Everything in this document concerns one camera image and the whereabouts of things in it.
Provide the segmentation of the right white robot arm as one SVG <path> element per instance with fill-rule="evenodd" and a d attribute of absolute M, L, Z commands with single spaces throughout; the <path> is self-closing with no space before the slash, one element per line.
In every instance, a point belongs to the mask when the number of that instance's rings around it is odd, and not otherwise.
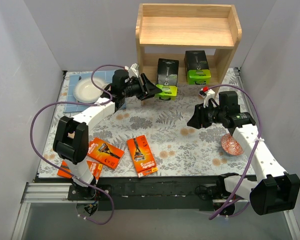
<path fill-rule="evenodd" d="M 201 129 L 213 123 L 222 124 L 239 143 L 248 157 L 256 181 L 248 180 L 244 174 L 225 173 L 218 176 L 217 195 L 232 199 L 234 195 L 247 200 L 260 216 L 294 209 L 300 178 L 289 174 L 275 159 L 260 137 L 255 120 L 248 112 L 241 112 L 235 91 L 219 93 L 219 102 L 214 100 L 214 91 L 204 87 L 199 94 L 203 103 L 194 107 L 194 113 L 187 126 Z"/>

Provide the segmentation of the green black razor box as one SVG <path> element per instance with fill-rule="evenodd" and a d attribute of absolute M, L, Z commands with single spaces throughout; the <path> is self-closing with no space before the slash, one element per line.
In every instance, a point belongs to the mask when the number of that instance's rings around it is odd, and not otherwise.
<path fill-rule="evenodd" d="M 156 87 L 161 93 L 155 95 L 163 101 L 174 101 L 178 93 L 179 61 L 159 58 L 157 63 Z"/>
<path fill-rule="evenodd" d="M 184 55 L 186 80 L 189 85 L 208 85 L 211 81 L 206 52 L 204 50 L 187 50 Z"/>

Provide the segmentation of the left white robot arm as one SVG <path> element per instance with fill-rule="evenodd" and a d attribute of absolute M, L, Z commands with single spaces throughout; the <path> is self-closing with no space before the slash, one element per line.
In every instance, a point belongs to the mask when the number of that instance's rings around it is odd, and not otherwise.
<path fill-rule="evenodd" d="M 69 167 L 72 185 L 82 198 L 91 200 L 97 193 L 96 179 L 86 161 L 90 129 L 119 110 L 126 98 L 143 101 L 161 92 L 144 73 L 131 75 L 127 70 L 118 69 L 94 106 L 74 117 L 63 116 L 59 120 L 52 148 Z"/>

